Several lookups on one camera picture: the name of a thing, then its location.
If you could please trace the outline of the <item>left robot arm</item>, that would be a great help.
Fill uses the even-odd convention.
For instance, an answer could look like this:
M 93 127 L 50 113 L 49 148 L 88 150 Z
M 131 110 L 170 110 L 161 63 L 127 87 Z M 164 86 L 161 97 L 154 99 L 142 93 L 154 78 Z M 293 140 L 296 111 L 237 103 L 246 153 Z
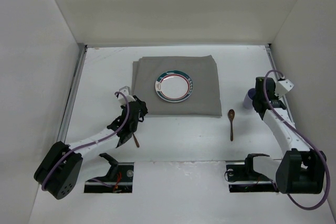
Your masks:
M 121 102 L 121 115 L 112 121 L 103 131 L 87 139 L 72 144 L 62 141 L 52 145 L 43 161 L 34 173 L 34 180 L 41 185 L 43 191 L 52 194 L 57 200 L 66 197 L 77 181 L 93 180 L 107 185 L 107 179 L 119 179 L 118 161 L 107 151 L 121 147 L 138 129 L 148 113 L 146 103 L 137 96 L 129 96 L 116 92 Z M 85 163 L 102 157 L 109 167 L 95 168 L 92 175 L 84 171 Z

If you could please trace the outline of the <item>white plate with coloured rim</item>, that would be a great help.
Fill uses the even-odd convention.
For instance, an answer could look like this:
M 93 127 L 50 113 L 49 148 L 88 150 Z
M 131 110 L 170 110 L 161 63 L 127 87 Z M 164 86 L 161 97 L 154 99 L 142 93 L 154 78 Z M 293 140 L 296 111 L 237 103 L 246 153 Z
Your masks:
M 154 88 L 162 100 L 179 103 L 191 96 L 193 86 L 193 80 L 187 73 L 180 70 L 169 70 L 158 76 Z

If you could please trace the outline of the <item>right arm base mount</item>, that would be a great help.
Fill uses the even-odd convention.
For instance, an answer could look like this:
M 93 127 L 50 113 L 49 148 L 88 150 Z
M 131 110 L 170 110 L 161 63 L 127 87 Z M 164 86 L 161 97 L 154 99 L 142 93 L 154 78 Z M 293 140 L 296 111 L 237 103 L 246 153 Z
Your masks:
M 281 159 L 248 154 L 243 161 L 227 161 L 224 178 L 231 193 L 279 193 L 276 171 Z

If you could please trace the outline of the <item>grey cloth napkin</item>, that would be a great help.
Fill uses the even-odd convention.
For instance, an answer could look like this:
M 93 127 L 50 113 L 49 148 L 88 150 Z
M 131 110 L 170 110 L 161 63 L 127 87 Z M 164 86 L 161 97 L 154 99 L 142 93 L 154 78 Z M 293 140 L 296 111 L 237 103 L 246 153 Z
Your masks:
M 133 62 L 132 92 L 150 115 L 222 116 L 217 64 L 211 55 L 142 57 Z

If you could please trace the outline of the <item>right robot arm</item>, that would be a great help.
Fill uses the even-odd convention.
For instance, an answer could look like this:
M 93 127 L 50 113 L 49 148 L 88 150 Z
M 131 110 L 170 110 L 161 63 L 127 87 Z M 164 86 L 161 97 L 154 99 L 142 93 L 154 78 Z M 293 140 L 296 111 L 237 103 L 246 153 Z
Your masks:
M 276 161 L 267 154 L 248 154 L 245 170 L 249 175 L 263 175 L 274 181 L 283 194 L 319 194 L 323 187 L 326 156 L 319 155 L 295 132 L 278 93 L 279 89 L 287 92 L 292 87 L 289 80 L 275 82 L 272 78 L 256 78 L 253 108 L 272 131 L 283 157 Z

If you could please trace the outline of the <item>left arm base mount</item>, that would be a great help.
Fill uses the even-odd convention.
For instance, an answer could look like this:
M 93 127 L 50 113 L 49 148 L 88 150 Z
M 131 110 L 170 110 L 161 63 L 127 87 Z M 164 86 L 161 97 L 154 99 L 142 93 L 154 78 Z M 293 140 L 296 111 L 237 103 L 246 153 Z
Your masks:
M 121 163 L 107 153 L 99 155 L 103 171 L 85 182 L 85 194 L 130 194 L 133 191 L 134 163 Z

